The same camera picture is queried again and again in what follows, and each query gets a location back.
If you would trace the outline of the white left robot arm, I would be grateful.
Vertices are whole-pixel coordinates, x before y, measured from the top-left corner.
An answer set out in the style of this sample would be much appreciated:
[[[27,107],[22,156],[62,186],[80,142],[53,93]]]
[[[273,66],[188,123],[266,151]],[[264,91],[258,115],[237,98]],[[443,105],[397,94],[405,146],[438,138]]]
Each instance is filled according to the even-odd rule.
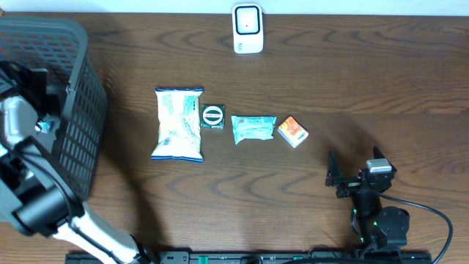
[[[1,214],[24,235],[68,241],[103,263],[154,263],[87,199],[107,107],[103,90],[51,84],[50,70],[1,62]]]

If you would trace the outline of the orange white small box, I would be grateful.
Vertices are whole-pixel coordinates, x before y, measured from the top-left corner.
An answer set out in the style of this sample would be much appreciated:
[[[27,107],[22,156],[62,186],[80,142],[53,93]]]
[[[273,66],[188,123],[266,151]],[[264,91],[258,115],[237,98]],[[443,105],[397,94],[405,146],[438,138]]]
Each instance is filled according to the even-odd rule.
[[[309,132],[292,116],[286,118],[277,131],[293,148],[298,147],[309,136]]]

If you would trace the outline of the dark green round-label packet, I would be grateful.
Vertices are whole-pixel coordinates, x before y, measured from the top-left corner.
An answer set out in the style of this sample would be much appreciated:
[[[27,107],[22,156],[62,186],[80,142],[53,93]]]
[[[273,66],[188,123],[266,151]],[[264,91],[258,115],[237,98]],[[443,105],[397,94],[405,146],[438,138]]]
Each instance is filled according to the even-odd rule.
[[[210,129],[224,129],[225,106],[203,105],[201,126]]]

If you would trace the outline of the white blue snack bag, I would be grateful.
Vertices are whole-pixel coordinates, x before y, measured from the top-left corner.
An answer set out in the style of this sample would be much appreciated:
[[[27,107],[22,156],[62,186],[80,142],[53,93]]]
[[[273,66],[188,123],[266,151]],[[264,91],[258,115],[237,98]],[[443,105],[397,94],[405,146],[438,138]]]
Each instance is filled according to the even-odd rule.
[[[204,161],[199,113],[199,97],[203,91],[201,87],[155,89],[159,129],[152,160]]]

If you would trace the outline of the green wet wipe packet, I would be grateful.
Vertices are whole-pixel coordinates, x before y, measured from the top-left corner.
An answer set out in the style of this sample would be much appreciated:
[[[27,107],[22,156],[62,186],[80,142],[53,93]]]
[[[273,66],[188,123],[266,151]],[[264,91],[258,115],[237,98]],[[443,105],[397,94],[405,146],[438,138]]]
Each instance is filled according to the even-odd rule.
[[[274,116],[231,116],[235,144],[244,139],[273,139],[277,117]]]

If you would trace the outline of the green tissue box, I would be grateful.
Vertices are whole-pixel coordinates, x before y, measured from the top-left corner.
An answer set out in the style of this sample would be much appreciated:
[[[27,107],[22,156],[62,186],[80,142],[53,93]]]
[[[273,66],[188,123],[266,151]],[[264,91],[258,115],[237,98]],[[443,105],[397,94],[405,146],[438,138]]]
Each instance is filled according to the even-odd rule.
[[[55,121],[53,120],[53,116],[46,114],[42,119],[37,121],[35,130],[38,133],[50,133],[54,123]]]

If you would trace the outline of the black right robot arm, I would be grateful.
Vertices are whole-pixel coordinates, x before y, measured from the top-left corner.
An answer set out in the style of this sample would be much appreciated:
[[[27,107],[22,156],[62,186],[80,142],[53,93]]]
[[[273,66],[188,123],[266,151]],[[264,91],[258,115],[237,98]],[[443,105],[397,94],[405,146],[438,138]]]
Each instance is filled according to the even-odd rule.
[[[358,256],[377,252],[397,252],[407,244],[409,213],[394,206],[382,206],[381,195],[391,187],[396,168],[373,147],[373,159],[357,177],[344,177],[336,156],[328,155],[325,185],[336,188],[338,198],[352,200],[351,225],[362,240]]]

